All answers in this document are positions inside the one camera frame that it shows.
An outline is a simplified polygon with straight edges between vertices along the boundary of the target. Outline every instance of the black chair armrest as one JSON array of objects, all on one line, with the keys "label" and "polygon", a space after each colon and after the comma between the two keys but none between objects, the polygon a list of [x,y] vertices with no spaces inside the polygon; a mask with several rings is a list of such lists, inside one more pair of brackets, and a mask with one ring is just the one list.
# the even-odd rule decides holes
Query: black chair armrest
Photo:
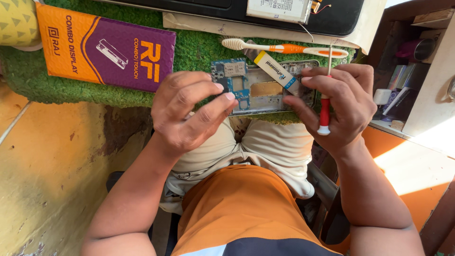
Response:
[{"label": "black chair armrest", "polygon": [[341,207],[339,187],[313,163],[308,164],[307,180],[328,211],[322,225],[321,240],[327,245],[343,242],[349,235],[350,223]]}]

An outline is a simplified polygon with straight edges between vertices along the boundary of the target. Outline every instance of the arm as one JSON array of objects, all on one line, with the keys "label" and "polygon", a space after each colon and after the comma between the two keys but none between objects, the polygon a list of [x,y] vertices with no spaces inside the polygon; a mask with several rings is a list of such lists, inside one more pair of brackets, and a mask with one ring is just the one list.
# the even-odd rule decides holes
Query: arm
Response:
[{"label": "arm", "polygon": [[303,101],[292,96],[284,101],[293,106],[307,130],[337,163],[342,207],[351,223],[351,255],[423,255],[408,208],[361,137],[376,112],[373,69],[348,64],[335,67],[332,78],[325,74],[326,68],[303,70],[302,84],[329,95],[335,116],[328,136],[317,134],[318,116]]},{"label": "arm", "polygon": [[237,101],[225,93],[188,114],[195,103],[221,92],[204,72],[177,72],[164,79],[152,106],[155,133],[95,213],[81,255],[156,255],[147,231],[167,175],[181,155],[216,132]]}]

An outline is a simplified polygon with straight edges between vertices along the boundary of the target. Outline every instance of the yellow wall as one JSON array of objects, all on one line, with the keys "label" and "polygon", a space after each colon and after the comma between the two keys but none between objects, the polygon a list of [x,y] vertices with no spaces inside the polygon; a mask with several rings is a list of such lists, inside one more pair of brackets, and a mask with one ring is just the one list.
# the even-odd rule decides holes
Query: yellow wall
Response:
[{"label": "yellow wall", "polygon": [[[28,100],[0,83],[0,133]],[[147,108],[32,103],[0,145],[0,255],[79,255],[106,196],[150,134]]]}]

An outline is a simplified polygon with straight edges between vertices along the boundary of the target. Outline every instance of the screwdriver handle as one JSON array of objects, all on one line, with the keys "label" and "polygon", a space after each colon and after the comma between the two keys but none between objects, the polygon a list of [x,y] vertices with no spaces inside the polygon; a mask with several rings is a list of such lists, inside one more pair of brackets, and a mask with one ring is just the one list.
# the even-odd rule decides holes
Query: screwdriver handle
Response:
[{"label": "screwdriver handle", "polygon": [[329,135],[329,122],[330,122],[330,99],[327,95],[321,96],[321,113],[319,114],[319,135]]}]

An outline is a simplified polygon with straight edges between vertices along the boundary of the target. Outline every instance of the raj logo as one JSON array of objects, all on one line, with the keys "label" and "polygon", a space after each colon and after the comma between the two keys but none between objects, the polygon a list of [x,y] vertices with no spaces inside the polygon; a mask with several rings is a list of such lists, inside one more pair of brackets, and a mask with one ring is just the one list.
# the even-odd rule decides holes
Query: raj logo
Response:
[{"label": "raj logo", "polygon": [[57,56],[60,56],[60,53],[59,53],[60,47],[58,46],[58,40],[57,40],[57,39],[59,39],[58,28],[47,27],[47,32],[49,33],[49,37],[55,38],[55,39],[51,39],[54,54]]}]

